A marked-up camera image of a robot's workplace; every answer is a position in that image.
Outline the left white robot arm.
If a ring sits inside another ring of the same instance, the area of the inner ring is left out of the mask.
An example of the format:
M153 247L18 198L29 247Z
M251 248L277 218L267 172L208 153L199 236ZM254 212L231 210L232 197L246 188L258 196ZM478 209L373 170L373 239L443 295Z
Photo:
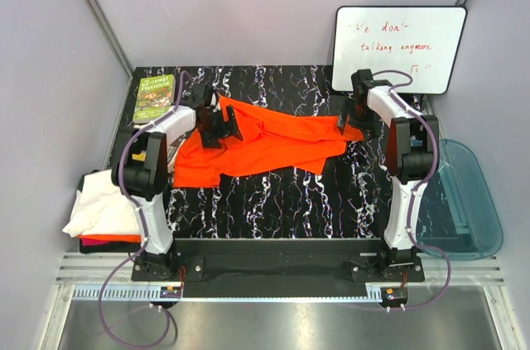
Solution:
M167 147L194 130L205 149L219 149L229 137L243 139L234 108L223 108L219 93L205 84L193 86L185 97L178 95L160 117L118 131L111 180L132 205L140 228L141 248L132 259L138 269L146 269L160 280L172 279L179 269L164 207Z

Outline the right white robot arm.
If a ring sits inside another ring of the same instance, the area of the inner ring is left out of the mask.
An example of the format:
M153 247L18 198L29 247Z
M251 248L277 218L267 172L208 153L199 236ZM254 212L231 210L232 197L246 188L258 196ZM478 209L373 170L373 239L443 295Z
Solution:
M344 100L337 127L359 129L368 140L388 129L385 163L393 181L387 227L376 260L384 280L396 280L413 266L417 220L427 184L439 163L439 122L407 103L397 92L403 84L376 80L370 69L351 76L353 95Z

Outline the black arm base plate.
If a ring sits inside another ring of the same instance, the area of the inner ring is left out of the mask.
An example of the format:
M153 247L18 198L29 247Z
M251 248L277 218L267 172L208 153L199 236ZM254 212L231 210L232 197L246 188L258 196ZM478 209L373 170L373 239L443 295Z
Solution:
M419 283L425 280L415 249L389 251L375 239L177 239L164 257L142 254L133 263L132 280L212 280L238 277L302 276L355 282Z

